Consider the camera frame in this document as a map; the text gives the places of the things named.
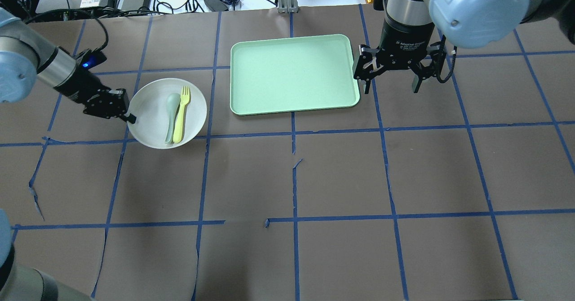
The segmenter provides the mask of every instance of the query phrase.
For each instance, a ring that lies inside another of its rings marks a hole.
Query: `blue tape grid line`
[[[367,26],[365,24],[365,16],[363,15],[362,5],[359,4],[358,8],[359,8],[359,15],[361,16],[361,23],[362,23],[362,27],[363,27],[363,35],[365,37],[365,43],[367,46],[369,46],[369,36],[367,33]],[[381,118],[381,113],[380,113],[380,101],[379,101],[379,98],[377,96],[377,86],[376,86],[376,83],[374,81],[372,81],[372,92],[373,92],[373,98],[374,98],[375,106],[376,106],[377,121],[379,123],[379,132],[380,132],[380,137],[381,137],[381,149],[382,149],[382,153],[384,156],[384,165],[385,165],[385,180],[386,180],[387,185],[388,185],[389,204],[390,204],[391,211],[392,211],[392,219],[394,220],[394,234],[395,234],[395,239],[396,239],[397,260],[399,263],[401,287],[403,289],[404,300],[409,301],[409,293],[408,293],[408,289],[407,289],[407,278],[405,277],[405,266],[404,266],[404,262],[403,262],[403,252],[401,250],[401,238],[400,238],[400,233],[399,233],[399,224],[397,222],[397,213],[396,213],[396,208],[395,208],[394,195],[392,193],[392,186],[391,186],[391,182],[389,180],[389,159],[388,159],[387,146],[385,143],[385,129],[384,129],[384,123],[383,123],[382,118]]]
[[[541,98],[545,104],[545,108],[547,108],[549,116],[551,117],[551,121],[553,122],[555,130],[557,131],[557,135],[559,136],[559,140],[561,141],[561,145],[563,145],[563,150],[565,150],[565,154],[567,155],[567,160],[569,160],[569,164],[571,165],[571,170],[573,170],[573,173],[575,173],[575,164],[573,163],[573,157],[571,156],[571,153],[569,152],[569,148],[567,147],[567,143],[565,143],[565,138],[563,137],[563,133],[561,133],[561,128],[559,127],[557,120],[555,119],[555,115],[553,114],[553,111],[551,109],[551,105],[549,104],[549,102],[547,101],[547,98],[545,97],[543,88],[541,87],[541,84],[537,78],[537,75],[535,75],[535,70],[533,69],[531,62],[529,60],[529,57],[525,52],[525,48],[523,47],[523,43],[521,42],[521,39],[519,38],[519,34],[517,33],[517,30],[514,29],[513,33],[515,33],[515,39],[517,39],[517,43],[519,43],[519,47],[521,48],[522,55],[525,59],[527,67],[529,68],[529,72],[531,73],[531,77],[533,78],[533,81],[535,82],[535,85],[537,86],[537,90],[539,91]]]
[[[146,50],[148,48],[148,41],[150,39],[150,31],[152,29],[152,22],[154,21],[153,17],[149,18],[148,21],[148,29],[146,31],[146,40],[144,41],[144,48],[142,49],[142,57],[140,59],[140,66],[138,68],[138,75],[136,77],[136,83],[134,85],[134,91],[133,93],[135,94],[138,88],[138,84],[140,83],[140,76],[142,75],[142,67],[144,66],[144,60],[146,59]],[[115,195],[116,192],[118,190],[118,183],[119,183],[119,177],[121,174],[121,170],[122,170],[122,165],[124,163],[124,155],[126,152],[126,147],[127,147],[127,142],[126,139],[128,138],[128,127],[126,126],[126,130],[124,132],[124,140],[123,140],[123,144],[122,144],[122,151],[119,155],[119,161],[118,161],[118,168],[116,170],[116,174],[115,174],[115,180],[114,180],[114,186],[112,188],[111,191],[111,198],[110,198],[110,205],[108,207],[108,213],[107,213],[107,217],[106,217],[106,224],[109,225],[110,221],[111,221],[111,215],[114,209],[114,202],[115,202]],[[96,291],[98,289],[98,282],[100,279],[100,275],[102,274],[102,267],[103,267],[103,262],[104,262],[104,256],[106,254],[106,246],[107,246],[107,237],[108,237],[108,231],[109,231],[109,227],[105,227],[104,229],[104,246],[103,246],[103,250],[102,250],[102,258],[101,258],[101,262],[100,262],[100,267],[98,270],[98,277],[96,278],[96,283],[94,284],[94,289],[92,290],[92,295],[91,297],[95,297],[96,295]]]
[[[575,213],[573,209],[534,209],[534,210],[506,210],[494,211],[498,217],[517,215],[558,215],[565,213]],[[479,212],[444,212],[444,213],[403,213],[397,214],[397,219],[430,219],[430,218],[452,218],[452,217],[490,217],[489,211]],[[349,216],[318,216],[318,217],[278,217],[268,218],[267,222],[313,222],[313,221],[364,221],[393,219],[394,215],[349,215]],[[72,225],[13,225],[12,230],[50,230],[50,229],[99,229],[99,228],[140,228],[140,227],[170,227],[170,226],[206,226],[223,225],[226,221],[164,221],[164,222],[140,222],[140,223],[84,223]]]
[[[180,72],[180,71],[205,71],[205,70],[229,70],[229,65],[224,66],[203,66],[203,67],[179,67],[179,68],[158,68],[153,70],[142,70],[141,73],[162,73],[162,72]],[[94,75],[119,75],[119,74],[136,74],[140,71],[115,71],[115,72],[95,72]]]
[[[558,54],[575,54],[575,51],[549,51],[549,52],[525,52],[521,53],[497,53],[497,54],[462,54],[458,58],[496,58],[496,57],[522,57],[535,55],[558,55]]]
[[[509,210],[494,211],[497,216],[516,215],[557,215],[561,213],[575,213],[575,209],[537,209],[537,210]],[[350,216],[319,216],[298,217],[297,221],[364,221],[381,219],[429,219],[429,218],[452,218],[452,217],[490,217],[489,211],[480,212],[443,212],[443,213],[405,213],[397,215],[350,215]],[[269,223],[292,222],[293,217],[268,218]]]
[[[200,224],[198,225],[198,231],[195,238],[195,250],[198,257],[198,266],[196,267],[195,273],[195,284],[194,293],[191,296],[191,300],[195,301],[197,295],[197,284],[198,284],[198,274],[199,274],[199,252],[201,248],[202,240],[202,228],[203,228],[203,209],[206,201],[206,185],[208,182],[208,162],[210,156],[210,145],[212,141],[212,123],[213,123],[213,109],[214,109],[214,97],[216,95],[216,74],[217,74],[217,57],[218,57],[218,47],[220,47],[220,27],[221,27],[221,12],[217,16],[217,27],[216,27],[216,44],[214,46],[214,63],[212,67],[212,91],[210,94],[210,110],[208,115],[208,130],[206,135],[206,154],[203,160],[203,175],[202,175],[202,192],[199,199],[199,215],[198,219]]]
[[[289,13],[289,36],[293,37],[293,13]],[[292,155],[296,153],[296,113],[292,111]],[[297,166],[302,162],[300,159],[292,168],[292,193],[293,193],[293,264],[294,264],[294,293],[296,301],[300,301],[300,238],[298,233],[297,215]]]
[[[14,242],[16,242],[16,235],[18,235],[18,229],[12,228],[12,230],[14,230],[14,232],[12,233],[12,244],[13,244]]]
[[[34,187],[35,177],[38,175],[38,171],[40,170],[40,165],[42,164],[42,160],[44,159],[44,155],[46,154],[46,149],[48,148],[49,138],[44,140],[44,144],[42,145],[42,152],[38,159],[38,163],[36,164],[36,168],[34,170],[34,174],[32,174],[32,178],[30,182],[28,182],[28,188]]]
[[[555,123],[539,122],[539,123],[515,123],[515,124],[472,124],[471,128],[503,128],[503,127],[534,127],[534,126],[553,126]],[[575,125],[575,121],[557,121],[558,125]],[[466,125],[433,125],[433,126],[408,126],[408,127],[386,127],[384,131],[417,131],[417,130],[440,130],[440,129],[466,129]],[[320,133],[378,133],[379,128],[358,128],[358,129],[326,129],[319,131],[296,131],[296,135],[316,135]],[[275,136],[292,136],[292,132],[275,132],[275,133],[229,133],[222,135],[211,135],[213,138],[241,138],[241,137],[275,137]],[[196,136],[195,140],[207,139],[207,136]],[[135,143],[134,138],[128,139],[111,139],[108,141],[76,141],[76,142],[62,142],[57,139],[50,138],[50,145],[106,145],[116,143]],[[0,143],[0,147],[23,147],[23,146],[42,146],[43,143]]]
[[[163,221],[136,223],[84,223],[73,225],[13,225],[13,230],[49,230],[49,229],[108,229],[108,228],[144,228],[177,227],[199,225],[223,225],[225,221]]]
[[[450,55],[447,56],[447,65],[451,68]],[[501,254],[501,261],[503,262],[503,267],[505,269],[505,275],[507,276],[507,282],[509,283],[509,290],[511,291],[511,296],[513,299],[517,299],[517,292],[515,291],[515,284],[513,284],[513,278],[511,276],[511,270],[509,269],[509,264],[507,263],[507,256],[505,255],[505,248],[503,247],[503,241],[501,239],[501,233],[499,232],[499,226],[497,225],[497,218],[495,217],[495,212],[493,211],[493,205],[491,204],[491,198],[489,196],[489,190],[487,189],[487,182],[485,181],[485,176],[483,174],[483,168],[481,166],[481,161],[479,154],[477,152],[477,147],[475,145],[475,140],[473,138],[472,127],[469,125],[469,119],[467,112],[465,110],[464,101],[461,96],[460,88],[457,83],[456,74],[451,77],[453,80],[453,86],[456,90],[457,100],[460,103],[461,113],[464,117],[464,122],[467,128],[469,142],[471,143],[473,156],[477,164],[477,172],[479,173],[479,178],[481,180],[481,185],[483,186],[483,192],[485,194],[485,201],[487,202],[487,208],[489,209],[489,215],[491,216],[491,222],[493,224],[493,230],[495,231],[495,239],[497,239],[497,245],[499,246],[499,252]]]

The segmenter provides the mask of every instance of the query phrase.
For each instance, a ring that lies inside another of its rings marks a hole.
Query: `table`
[[[235,43],[374,46],[382,19],[351,5],[103,20],[105,84],[189,80],[208,122],[164,151],[43,84],[0,105],[17,261],[101,301],[571,298],[575,47],[555,21],[461,49],[453,80],[419,94],[395,71],[353,108],[231,113]],[[94,21],[31,27],[71,52],[103,41]]]

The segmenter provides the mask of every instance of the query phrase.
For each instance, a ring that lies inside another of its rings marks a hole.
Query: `blue tape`
[[[56,100],[56,104],[54,105],[54,111],[52,112],[52,117],[50,118],[50,123],[48,125],[48,131],[52,131],[54,121],[56,120],[56,114],[58,113],[58,108],[60,107],[60,101],[62,101],[62,94],[58,94],[58,99]]]
[[[449,55],[447,56],[447,64],[451,68],[451,62],[449,60]],[[515,290],[515,284],[513,283],[513,278],[511,276],[511,270],[509,269],[509,263],[507,262],[507,256],[505,254],[505,248],[503,247],[503,240],[501,239],[501,233],[499,232],[499,226],[497,225],[497,219],[493,212],[493,205],[491,204],[491,198],[489,197],[489,190],[487,190],[487,182],[485,181],[485,176],[483,174],[483,168],[481,166],[481,161],[479,159],[479,154],[477,152],[477,147],[475,145],[475,140],[473,138],[472,127],[469,125],[469,119],[467,112],[465,110],[464,102],[461,96],[460,88],[457,83],[455,74],[451,76],[453,80],[453,86],[456,90],[457,100],[459,101],[461,113],[464,117],[464,122],[468,131],[469,142],[471,143],[473,156],[477,165],[477,172],[479,173],[479,178],[481,180],[481,186],[483,187],[483,193],[485,195],[485,200],[487,202],[487,208],[489,209],[489,214],[491,216],[491,223],[493,224],[493,230],[495,231],[495,239],[497,239],[497,245],[499,246],[499,252],[501,254],[501,261],[503,262],[503,268],[505,269],[505,275],[507,276],[507,282],[509,283],[509,290],[513,299],[517,299],[517,292]]]
[[[363,26],[363,35],[365,36],[366,45],[369,46],[369,36],[367,34],[367,27],[365,24],[365,17],[363,15],[362,5],[358,4],[358,8],[359,8],[359,14],[361,16],[361,21],[362,21],[362,26]],[[409,293],[408,293],[408,289],[407,289],[407,279],[405,277],[405,266],[403,263],[403,252],[401,250],[401,238],[399,235],[399,225],[397,223],[397,213],[396,213],[396,208],[395,208],[394,195],[392,194],[391,182],[389,180],[389,159],[388,159],[387,146],[385,143],[384,123],[382,121],[381,113],[380,113],[380,101],[379,101],[378,96],[377,96],[377,86],[376,86],[375,81],[373,81],[373,80],[372,80],[372,91],[373,91],[374,102],[376,105],[377,122],[379,123],[379,126],[380,126],[379,131],[380,131],[380,137],[381,137],[381,150],[384,154],[385,177],[386,177],[386,182],[388,185],[389,204],[390,204],[390,207],[392,210],[392,216],[394,217],[394,233],[395,233],[395,238],[396,238],[397,260],[399,263],[401,287],[403,289],[404,300],[409,301]]]
[[[42,143],[6,143],[0,144],[0,147],[24,147],[24,146],[42,146]]]
[[[363,221],[363,220],[382,220],[382,219],[394,219],[394,215],[299,217],[298,221]]]
[[[16,242],[16,236],[18,235],[18,229],[13,229],[14,231],[12,232],[12,243]]]
[[[523,55],[561,55],[573,54],[575,51],[547,51],[547,52],[520,52],[520,53],[491,53],[491,54],[461,54],[457,55],[459,58],[496,58],[496,57],[522,57]]]
[[[484,212],[446,212],[446,213],[408,213],[397,215],[398,219],[452,218],[452,217],[488,217],[491,213]]]
[[[180,72],[180,71],[207,71],[213,70],[213,66],[206,67],[180,67],[180,68],[159,68],[155,70],[142,70],[142,73]]]
[[[333,129],[333,130],[304,130],[296,131],[296,135],[316,135],[318,133],[377,133],[379,128],[365,129]]]
[[[44,137],[43,139],[44,139],[44,144],[42,145],[42,152],[40,154],[40,158],[38,159],[38,163],[36,164],[34,174],[32,174],[32,178],[28,182],[28,190],[30,190],[32,198],[34,199],[34,206],[35,206],[36,210],[38,211],[39,215],[42,217],[42,221],[45,221],[44,215],[42,213],[42,210],[41,210],[39,202],[38,202],[37,192],[34,189],[35,178],[38,175],[38,171],[40,170],[40,165],[42,164],[42,160],[44,159],[44,155],[46,154],[46,149],[48,148],[48,143],[50,140],[49,137]]]
[[[118,72],[93,72],[94,75],[122,75],[122,74],[137,74],[138,71],[118,71]]]
[[[82,22],[82,27],[80,28],[80,34],[78,35],[78,40],[76,41],[76,46],[74,46],[74,55],[78,53],[78,49],[80,48],[80,41],[82,40],[82,36],[84,35],[84,29],[86,29],[86,20]]]
[[[460,128],[465,128],[465,125],[386,127],[384,131],[438,130],[438,129],[460,129]]]
[[[56,139],[50,138],[49,144],[54,146],[63,145],[108,145],[108,144],[121,144],[125,143],[126,139],[113,139],[109,141],[78,141],[78,142],[61,142]]]
[[[223,225],[226,221],[162,221],[136,223],[84,223],[73,225],[14,225],[13,230],[49,230],[49,229],[109,229],[109,228],[143,228],[143,227],[181,227]]]
[[[211,135],[211,138],[241,138],[241,137],[271,137],[271,136],[290,136],[292,133],[232,133],[229,135]]]
[[[136,86],[134,88],[132,97],[135,96],[136,92],[138,91],[138,88],[140,88],[140,78],[142,77],[142,70],[144,70],[144,61],[146,60],[146,51],[148,50],[148,41],[150,40],[150,31],[152,30],[152,22],[154,22],[154,19],[152,16],[150,16],[150,20],[148,21],[148,30],[146,31],[146,40],[144,41],[144,48],[142,49],[142,59],[140,59],[140,66],[138,67],[138,72],[136,76]]]
[[[216,44],[214,45],[214,62],[213,62],[213,78],[212,78],[212,92],[210,94],[210,110],[208,114],[208,133],[206,137],[206,154],[203,160],[203,175],[202,175],[202,192],[199,199],[199,221],[203,221],[203,207],[206,201],[206,185],[208,182],[208,162],[209,162],[209,155],[210,155],[210,144],[212,141],[212,123],[213,123],[213,110],[214,110],[214,97],[216,95],[216,66],[217,66],[217,58],[218,58],[218,47],[220,47],[220,28],[221,28],[221,12],[218,12],[217,16],[217,27],[216,27]],[[195,238],[195,250],[198,256],[199,262],[199,252],[201,247],[201,240],[202,240],[202,225],[198,226],[198,232]],[[195,284],[196,287],[198,284],[198,272],[199,266],[196,268],[196,275],[195,275]],[[194,288],[194,293],[191,296],[191,300],[195,301],[197,289]]]
[[[549,104],[549,102],[547,101],[547,98],[545,97],[545,93],[543,91],[543,88],[541,87],[541,84],[537,78],[537,75],[535,75],[535,70],[533,69],[533,67],[531,65],[529,57],[525,54],[525,48],[523,47],[523,43],[521,42],[521,39],[519,38],[519,34],[517,33],[517,30],[514,29],[513,32],[515,33],[515,39],[517,39],[517,42],[519,43],[519,47],[521,48],[521,52],[524,54],[523,58],[525,59],[525,62],[527,63],[527,67],[529,68],[529,72],[531,73],[531,77],[533,78],[533,81],[535,82],[535,85],[537,86],[537,90],[539,91],[539,93],[541,95],[541,99],[543,100],[543,102],[545,104],[545,108],[547,108],[549,116],[551,117],[551,121],[553,122],[553,125],[555,127],[555,131],[557,131],[557,135],[559,136],[559,141],[561,142],[561,145],[563,146],[563,151],[565,151],[565,155],[567,156],[567,160],[569,160],[569,165],[571,166],[571,170],[573,171],[573,173],[575,173],[575,162],[573,162],[573,156],[571,156],[571,152],[569,152],[569,147],[567,147],[567,142],[565,142],[565,138],[563,137],[563,133],[561,132],[561,128],[559,127],[559,125],[557,123],[557,119],[555,119],[555,115],[553,114],[553,111],[551,109],[551,105]]]
[[[550,126],[552,122],[541,123],[514,123],[514,124],[477,124],[469,125],[471,128],[499,128],[499,127],[531,127],[531,126]]]
[[[106,254],[106,246],[107,246],[107,228],[104,231],[104,246],[102,248],[102,258],[100,259],[100,266],[98,268],[98,276],[96,277],[96,283],[94,284],[94,289],[92,289],[92,293],[90,296],[92,298],[96,297],[96,290],[98,289],[98,282],[100,281],[100,275],[102,275],[102,267],[104,265],[104,255]]]
[[[296,154],[296,113],[292,112],[292,155]]]
[[[289,13],[289,37],[293,37],[293,12]]]
[[[494,213],[497,216],[554,215],[557,213],[575,213],[575,209],[511,210],[511,211],[494,211]]]
[[[292,168],[292,190],[293,190],[293,260],[294,275],[296,282],[296,301],[300,299],[300,240],[298,234],[298,217],[297,217],[297,166],[304,160],[300,159]]]

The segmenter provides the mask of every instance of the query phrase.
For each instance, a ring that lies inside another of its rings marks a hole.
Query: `white bowl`
[[[183,138],[177,144],[166,144],[169,123],[166,101],[172,93],[181,94],[185,85],[190,87],[190,103],[186,107]],[[141,88],[130,101],[128,112],[136,116],[136,123],[128,123],[134,138],[152,149],[164,150],[191,141],[206,122],[208,106],[202,92],[195,85],[182,79],[166,78]]]

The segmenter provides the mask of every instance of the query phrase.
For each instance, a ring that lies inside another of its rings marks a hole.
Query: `yellow fork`
[[[186,115],[186,105],[190,103],[190,88],[184,86],[181,89],[180,105],[178,109],[178,116],[176,117],[176,127],[174,129],[174,144],[181,142],[183,138],[183,120]]]

